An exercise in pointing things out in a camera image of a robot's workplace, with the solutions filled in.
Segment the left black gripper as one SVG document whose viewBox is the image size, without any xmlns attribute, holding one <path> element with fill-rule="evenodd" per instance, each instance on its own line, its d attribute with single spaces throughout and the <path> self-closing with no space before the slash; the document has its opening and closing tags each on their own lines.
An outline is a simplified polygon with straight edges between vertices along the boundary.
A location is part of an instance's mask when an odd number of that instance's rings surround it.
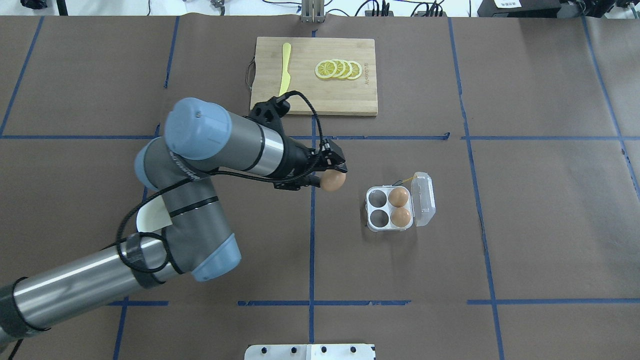
<svg viewBox="0 0 640 360">
<path fill-rule="evenodd" d="M 279 166 L 272 173 L 273 187 L 279 191 L 299 191 L 302 187 L 322 187 L 322 178 L 313 174 L 332 170 L 346 174 L 346 158 L 338 144 L 332 140 L 320 142 L 320 157 L 314 148 L 309 148 L 292 137 L 284 137 L 283 153 Z"/>
</svg>

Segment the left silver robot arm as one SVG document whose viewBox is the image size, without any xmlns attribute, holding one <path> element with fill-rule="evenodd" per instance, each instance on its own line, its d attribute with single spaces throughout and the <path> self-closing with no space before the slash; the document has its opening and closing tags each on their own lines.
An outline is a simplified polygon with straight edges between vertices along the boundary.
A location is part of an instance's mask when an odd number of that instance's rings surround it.
<svg viewBox="0 0 640 360">
<path fill-rule="evenodd" d="M 1 288 L 1 349 L 52 326 L 190 273 L 213 280 L 242 255 L 211 178 L 271 183 L 281 191 L 345 182 L 346 158 L 317 124 L 318 146 L 286 135 L 288 91 L 256 103 L 247 116 L 188 97 L 167 116 L 164 133 L 137 153 L 135 174 L 153 191 L 119 224 L 102 250 Z"/>
</svg>

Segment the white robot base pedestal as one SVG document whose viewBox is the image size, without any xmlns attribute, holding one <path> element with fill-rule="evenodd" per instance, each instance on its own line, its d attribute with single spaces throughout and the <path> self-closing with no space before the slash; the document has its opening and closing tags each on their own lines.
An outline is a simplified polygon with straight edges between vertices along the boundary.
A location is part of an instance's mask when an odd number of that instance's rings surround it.
<svg viewBox="0 0 640 360">
<path fill-rule="evenodd" d="M 245 360 L 375 360 L 374 344 L 254 344 L 247 347 Z"/>
</svg>

